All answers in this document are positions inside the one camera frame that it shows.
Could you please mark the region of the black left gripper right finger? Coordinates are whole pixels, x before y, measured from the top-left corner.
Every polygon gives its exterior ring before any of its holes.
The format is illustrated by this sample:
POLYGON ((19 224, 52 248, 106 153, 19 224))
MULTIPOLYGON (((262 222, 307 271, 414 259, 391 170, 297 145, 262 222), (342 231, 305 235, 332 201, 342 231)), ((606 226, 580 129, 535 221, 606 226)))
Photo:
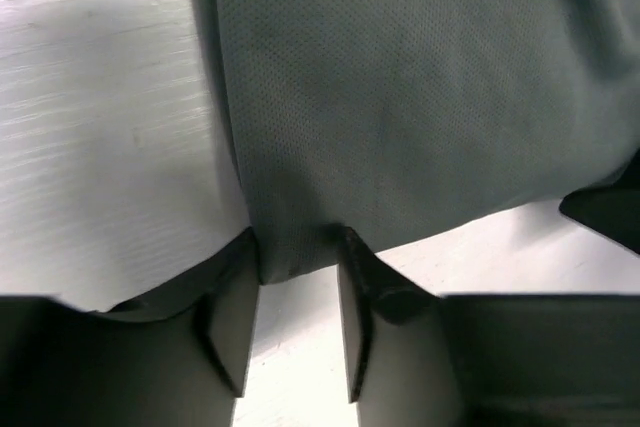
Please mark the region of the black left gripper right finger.
POLYGON ((337 230, 349 399, 363 426, 635 426, 639 300, 436 296, 337 230))

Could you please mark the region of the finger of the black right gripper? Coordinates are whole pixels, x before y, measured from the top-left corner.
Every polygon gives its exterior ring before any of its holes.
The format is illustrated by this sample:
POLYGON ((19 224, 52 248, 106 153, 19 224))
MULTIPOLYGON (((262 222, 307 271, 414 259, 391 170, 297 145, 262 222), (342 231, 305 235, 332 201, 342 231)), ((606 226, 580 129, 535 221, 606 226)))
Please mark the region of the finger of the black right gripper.
POLYGON ((639 249, 639 153, 611 185, 579 190, 566 196, 560 213, 627 248, 639 249))

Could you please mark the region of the dark grey t shirt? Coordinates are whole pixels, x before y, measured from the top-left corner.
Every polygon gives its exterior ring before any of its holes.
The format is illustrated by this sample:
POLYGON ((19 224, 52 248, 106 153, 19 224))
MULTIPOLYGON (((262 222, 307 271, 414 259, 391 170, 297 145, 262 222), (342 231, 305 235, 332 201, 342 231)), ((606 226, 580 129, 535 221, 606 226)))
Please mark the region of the dark grey t shirt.
POLYGON ((261 278, 608 184, 639 148, 639 0, 192 0, 261 278))

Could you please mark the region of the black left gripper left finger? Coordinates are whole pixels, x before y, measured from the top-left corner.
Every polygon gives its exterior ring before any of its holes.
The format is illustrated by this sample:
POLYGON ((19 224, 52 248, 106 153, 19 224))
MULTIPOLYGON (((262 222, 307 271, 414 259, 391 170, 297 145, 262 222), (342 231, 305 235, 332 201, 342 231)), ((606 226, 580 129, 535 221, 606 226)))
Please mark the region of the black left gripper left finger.
POLYGON ((242 231, 111 310, 1 299, 5 426, 228 426, 243 395, 259 279, 242 231))

